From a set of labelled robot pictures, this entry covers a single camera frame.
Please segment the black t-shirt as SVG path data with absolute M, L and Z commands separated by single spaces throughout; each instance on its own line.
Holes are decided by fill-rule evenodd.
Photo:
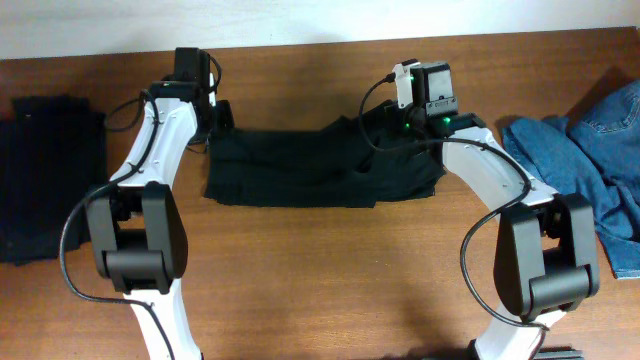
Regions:
M 315 131 L 232 129 L 210 139 L 204 195 L 223 205 L 372 208 L 427 198 L 443 166 L 428 150 L 405 148 L 412 131 L 386 100 L 361 118 L 341 116 Z

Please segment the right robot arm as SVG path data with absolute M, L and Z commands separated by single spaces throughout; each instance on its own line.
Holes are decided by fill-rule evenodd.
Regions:
M 500 303 L 479 305 L 492 320 L 470 341 L 466 358 L 581 359 L 570 346 L 546 348 L 551 327 L 600 286 L 596 234 L 589 201 L 562 195 L 530 174 L 495 140 L 475 114 L 461 114 L 446 62 L 416 59 L 394 65 L 386 82 L 396 87 L 396 105 L 406 130 L 421 130 L 449 172 L 463 180 L 489 212 L 465 235 L 460 268 L 465 284 L 468 246 L 481 226 L 498 223 L 493 279 Z

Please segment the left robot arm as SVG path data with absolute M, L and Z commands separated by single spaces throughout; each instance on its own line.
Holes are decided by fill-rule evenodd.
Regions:
M 85 206 L 97 271 L 134 311 L 152 359 L 203 356 L 182 297 L 188 240 L 172 187 L 186 148 L 233 124 L 216 99 L 221 75 L 208 52 L 177 48 L 172 74 L 141 93 L 124 163 Z

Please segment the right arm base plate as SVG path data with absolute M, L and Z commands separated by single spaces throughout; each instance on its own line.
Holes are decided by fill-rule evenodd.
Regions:
M 575 349 L 544 349 L 534 356 L 534 360 L 584 360 L 584 355 Z

